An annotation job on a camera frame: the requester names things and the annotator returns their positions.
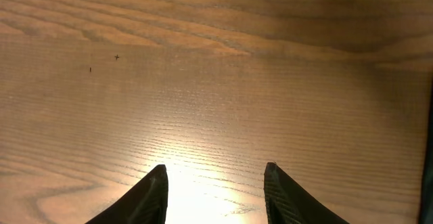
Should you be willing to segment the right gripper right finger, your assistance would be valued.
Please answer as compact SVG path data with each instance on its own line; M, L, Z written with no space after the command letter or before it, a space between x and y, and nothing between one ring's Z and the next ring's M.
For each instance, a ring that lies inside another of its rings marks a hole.
M274 162L266 165L264 193L269 224L348 224Z

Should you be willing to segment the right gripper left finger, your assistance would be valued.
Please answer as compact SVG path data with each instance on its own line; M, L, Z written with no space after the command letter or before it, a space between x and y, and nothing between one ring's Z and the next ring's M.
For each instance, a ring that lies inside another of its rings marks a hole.
M113 205L86 224L164 224L168 207L166 166L155 166Z

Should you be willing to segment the black garment pile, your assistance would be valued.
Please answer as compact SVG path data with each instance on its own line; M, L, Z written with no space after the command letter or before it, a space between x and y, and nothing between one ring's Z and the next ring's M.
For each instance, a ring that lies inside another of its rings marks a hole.
M423 175L421 180L421 202L419 208L418 224L432 224L432 93L430 93L430 106L427 125L426 153L424 158Z

